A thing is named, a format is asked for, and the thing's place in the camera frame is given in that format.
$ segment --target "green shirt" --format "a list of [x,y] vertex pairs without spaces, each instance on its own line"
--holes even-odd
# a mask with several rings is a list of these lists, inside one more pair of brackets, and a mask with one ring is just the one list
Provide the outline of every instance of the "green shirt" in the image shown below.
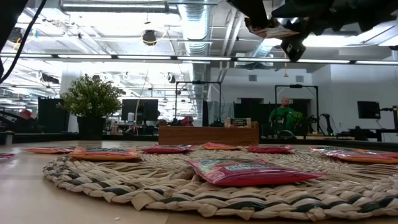
[[[271,111],[271,114],[269,115],[269,120],[271,120],[271,122],[272,122],[274,119],[276,119],[277,121],[282,121],[286,112],[291,112],[291,113],[294,112],[294,110],[293,110],[292,108],[280,108],[280,107],[279,107],[279,108],[276,108],[276,109],[273,109],[273,110]],[[287,120],[286,120],[286,129],[291,130],[291,129],[292,129],[292,127],[291,127],[292,118],[291,118],[291,116],[288,114],[287,117],[286,117],[286,119],[287,119]],[[283,125],[283,124],[276,123],[276,125],[277,125],[277,130],[278,130],[278,131],[284,129],[284,125]]]

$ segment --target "plant pot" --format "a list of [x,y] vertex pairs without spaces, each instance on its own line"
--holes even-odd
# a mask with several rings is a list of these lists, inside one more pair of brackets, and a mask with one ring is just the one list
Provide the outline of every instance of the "plant pot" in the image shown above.
[[101,140],[105,118],[77,117],[80,140]]
[[306,126],[295,126],[294,134],[296,136],[305,136],[308,134],[308,128]]

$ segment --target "air duct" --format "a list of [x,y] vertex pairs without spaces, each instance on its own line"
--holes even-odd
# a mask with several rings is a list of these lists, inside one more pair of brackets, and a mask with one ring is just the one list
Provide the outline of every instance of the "air duct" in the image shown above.
[[[182,30],[184,39],[187,40],[205,40],[209,34],[210,6],[186,4],[178,5],[182,18]],[[188,55],[207,56],[209,55],[209,44],[203,42],[187,42],[185,48]],[[192,64],[193,81],[210,81],[210,64],[193,63]],[[197,101],[198,117],[201,117],[202,100],[207,98],[208,85],[193,86],[193,92]]]
[[[256,49],[250,54],[250,57],[255,57],[255,58],[265,58],[269,54],[269,52],[272,50],[274,46],[269,45],[266,41],[262,41]],[[241,68],[245,68],[248,70],[254,70],[254,69],[264,69],[264,67],[267,66],[266,63],[263,62],[254,62],[254,63],[245,63]]]

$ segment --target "potted plant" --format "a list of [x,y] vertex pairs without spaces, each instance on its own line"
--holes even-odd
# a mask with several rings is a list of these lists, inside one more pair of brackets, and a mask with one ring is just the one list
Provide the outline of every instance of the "potted plant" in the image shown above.
[[63,105],[59,107],[77,116],[80,138],[100,140],[105,117],[121,108],[118,88],[111,81],[91,78],[87,74],[72,81],[67,92],[60,95]]
[[303,125],[303,113],[294,111],[291,114],[291,119],[295,135],[306,135],[307,130]]

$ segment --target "woven placemat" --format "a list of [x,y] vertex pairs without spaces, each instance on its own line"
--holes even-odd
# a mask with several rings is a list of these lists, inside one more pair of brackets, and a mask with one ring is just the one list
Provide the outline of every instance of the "woven placemat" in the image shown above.
[[[200,148],[188,154],[138,154],[138,162],[77,161],[63,156],[47,164],[43,172],[57,187],[108,202],[132,203],[136,210],[196,210],[204,217],[282,217],[313,222],[398,215],[396,165],[347,163],[309,149],[291,154]],[[280,166],[326,174],[277,187],[219,187],[201,180],[186,162],[207,158],[267,159]]]

